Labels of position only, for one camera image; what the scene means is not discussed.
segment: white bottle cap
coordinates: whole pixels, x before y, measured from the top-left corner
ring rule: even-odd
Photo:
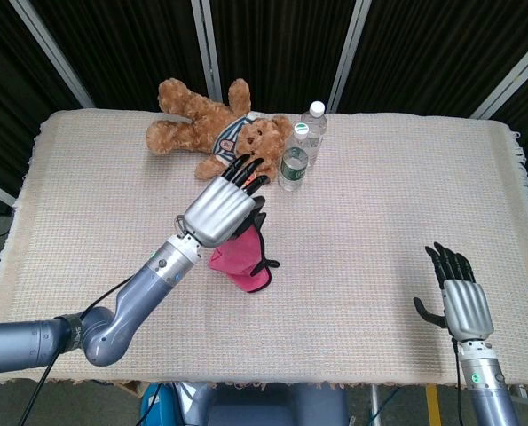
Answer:
[[[307,138],[307,133],[309,133],[309,126],[304,122],[299,122],[293,126],[293,134],[295,135],[296,139],[303,140]]]
[[[320,100],[316,100],[311,104],[309,112],[313,117],[319,118],[325,113],[325,104],[323,104]]]

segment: water bottle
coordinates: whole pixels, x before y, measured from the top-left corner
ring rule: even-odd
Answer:
[[[294,191],[303,183],[307,164],[309,164],[309,155],[304,147],[308,134],[309,126],[304,122],[299,122],[294,126],[293,134],[285,145],[278,182],[286,191]]]
[[[317,161],[323,135],[327,131],[327,118],[325,117],[325,104],[316,100],[311,104],[309,111],[301,115],[301,122],[309,126],[309,136],[305,142],[305,149],[309,155],[309,166]]]

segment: woven tablecloth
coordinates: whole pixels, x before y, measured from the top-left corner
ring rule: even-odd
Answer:
[[[80,110],[43,124],[2,253],[0,321],[81,311],[175,232],[206,185],[193,176],[203,155],[150,154],[146,129],[160,117]],[[267,289],[243,293],[206,266],[206,250],[122,360],[94,367],[74,351],[51,377],[453,383],[449,336],[412,302],[443,309],[423,249],[439,241],[472,263],[507,380],[528,383],[528,179],[516,135],[444,117],[327,119],[303,188],[261,191],[266,255],[281,261]]]

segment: robotic hand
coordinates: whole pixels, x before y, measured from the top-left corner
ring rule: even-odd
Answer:
[[[0,373],[42,367],[58,353],[82,348],[95,366],[118,361],[139,326],[201,259],[200,246],[215,248],[247,229],[265,203],[251,195],[268,181],[266,176],[242,186],[263,162],[242,155],[214,179],[183,215],[182,234],[173,235],[119,291],[116,310],[94,304],[78,314],[52,320],[0,324]]]
[[[480,426],[516,426],[518,420],[496,353],[486,343],[494,331],[485,292],[475,281],[469,261],[435,243],[426,247],[445,307],[445,316],[429,313],[415,297],[416,311],[427,322],[447,328],[461,361],[465,383]]]

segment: robotic arm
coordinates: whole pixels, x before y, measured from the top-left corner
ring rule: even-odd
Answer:
[[[45,321],[0,324],[0,373],[47,366],[57,351],[81,348],[95,366],[118,361],[139,326],[201,259],[200,246],[215,248],[232,237],[243,222],[264,205],[252,198],[267,182],[262,176],[242,186],[262,163],[251,162],[238,173],[249,155],[239,157],[191,204],[183,216],[184,235],[173,235],[120,290],[115,313],[91,307],[78,314]]]
[[[469,261],[435,243],[426,247],[445,307],[445,316],[427,312],[415,297],[414,305],[427,322],[447,328],[458,352],[465,383],[480,426],[517,426],[518,419],[504,375],[492,346],[486,338],[494,331],[485,292],[475,282]]]

